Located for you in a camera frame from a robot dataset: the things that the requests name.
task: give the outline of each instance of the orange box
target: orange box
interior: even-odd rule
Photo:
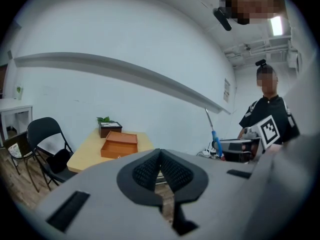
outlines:
[[[138,138],[136,134],[110,131],[101,148],[103,158],[122,158],[138,152]]]

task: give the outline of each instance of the small plant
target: small plant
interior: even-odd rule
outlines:
[[[110,117],[109,117],[109,116],[107,116],[107,117],[105,117],[105,118],[97,117],[96,119],[97,119],[97,121],[98,121],[99,123],[112,123],[112,122],[114,122],[114,121],[110,120]]]

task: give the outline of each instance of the black rubber pad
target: black rubber pad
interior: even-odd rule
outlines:
[[[74,192],[62,206],[54,212],[54,214],[47,219],[51,226],[64,232],[67,227],[71,224],[77,213],[81,210],[90,194],[85,192],[76,191]]]
[[[250,172],[234,170],[234,169],[228,170],[226,173],[237,176],[237,177],[245,178],[245,179],[249,179],[251,176]]]

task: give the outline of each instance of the ceiling light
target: ceiling light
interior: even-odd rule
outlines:
[[[280,16],[271,19],[271,25],[274,36],[281,36],[283,34]]]

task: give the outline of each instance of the ceiling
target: ceiling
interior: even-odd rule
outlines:
[[[211,11],[219,6],[219,0],[201,0]],[[229,23],[231,31],[225,31],[215,19],[206,29],[219,44],[235,69],[252,65],[266,59],[267,62],[285,62],[288,52],[288,40],[291,29],[287,19],[282,18],[283,35],[273,36],[271,22],[266,20],[260,24],[240,25],[234,21]]]
[[[230,21],[231,31],[225,31],[212,11],[219,0],[158,0],[196,22],[225,53],[235,69],[266,59],[267,62],[285,62],[290,39],[290,26],[282,19],[283,35],[274,37],[270,21],[240,25]]]

